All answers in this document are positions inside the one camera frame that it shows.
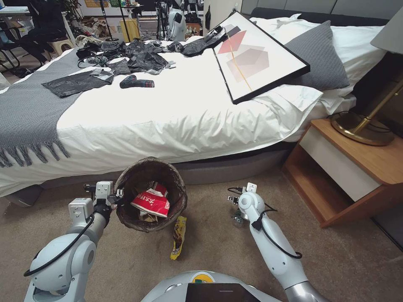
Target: yellow logo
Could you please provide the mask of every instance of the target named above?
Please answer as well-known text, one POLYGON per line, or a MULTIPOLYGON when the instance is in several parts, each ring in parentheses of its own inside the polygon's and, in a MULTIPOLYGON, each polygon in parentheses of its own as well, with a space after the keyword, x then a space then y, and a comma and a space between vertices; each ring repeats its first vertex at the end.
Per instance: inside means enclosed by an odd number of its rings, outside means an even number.
POLYGON ((206 272, 197 273, 192 280, 192 283, 208 283, 208 282, 215 282, 215 280, 209 273, 206 272))

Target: gray throw blanket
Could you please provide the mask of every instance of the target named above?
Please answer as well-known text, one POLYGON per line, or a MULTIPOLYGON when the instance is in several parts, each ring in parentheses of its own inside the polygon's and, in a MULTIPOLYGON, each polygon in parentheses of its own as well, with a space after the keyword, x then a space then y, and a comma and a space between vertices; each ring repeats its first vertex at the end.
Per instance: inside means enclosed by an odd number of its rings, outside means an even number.
POLYGON ((60 142, 56 126, 60 116, 81 94, 59 98, 42 83, 77 72, 76 51, 53 62, 46 70, 37 71, 22 83, 10 86, 0 94, 0 167, 11 167, 9 156, 20 166, 32 164, 29 149, 44 163, 42 147, 49 149, 56 160, 54 146, 70 157, 60 142))

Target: nightstand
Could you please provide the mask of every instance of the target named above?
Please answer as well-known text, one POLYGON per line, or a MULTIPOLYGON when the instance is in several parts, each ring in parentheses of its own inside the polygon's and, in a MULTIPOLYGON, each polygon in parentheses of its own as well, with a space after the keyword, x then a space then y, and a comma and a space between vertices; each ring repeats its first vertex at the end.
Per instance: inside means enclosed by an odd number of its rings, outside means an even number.
POLYGON ((313 120, 283 172, 322 228, 368 218, 403 201, 403 139, 364 145, 313 120))

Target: lamp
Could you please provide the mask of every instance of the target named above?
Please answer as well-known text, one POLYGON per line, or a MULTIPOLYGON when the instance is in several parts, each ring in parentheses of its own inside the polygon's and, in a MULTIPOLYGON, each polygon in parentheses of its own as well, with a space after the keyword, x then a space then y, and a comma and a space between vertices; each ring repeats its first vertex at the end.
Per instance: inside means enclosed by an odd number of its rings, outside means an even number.
MULTIPOLYGON (((380 49, 390 52, 403 54, 403 8, 384 26, 384 28, 375 36, 371 44, 380 49)), ((375 107, 375 109, 364 119, 357 114, 348 112, 346 114, 335 116, 331 119, 332 126, 341 134, 358 141, 360 143, 385 146, 390 144, 394 135, 382 123, 373 120, 376 113, 394 96, 397 96, 403 89, 403 80, 375 107)))

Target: framed picture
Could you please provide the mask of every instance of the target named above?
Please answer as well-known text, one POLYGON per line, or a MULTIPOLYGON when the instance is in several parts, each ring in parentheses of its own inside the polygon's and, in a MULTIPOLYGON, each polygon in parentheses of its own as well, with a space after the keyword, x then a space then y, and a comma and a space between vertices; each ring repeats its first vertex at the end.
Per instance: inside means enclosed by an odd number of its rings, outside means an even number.
POLYGON ((310 71, 303 59, 235 12, 220 26, 227 39, 214 53, 232 102, 248 101, 310 71))

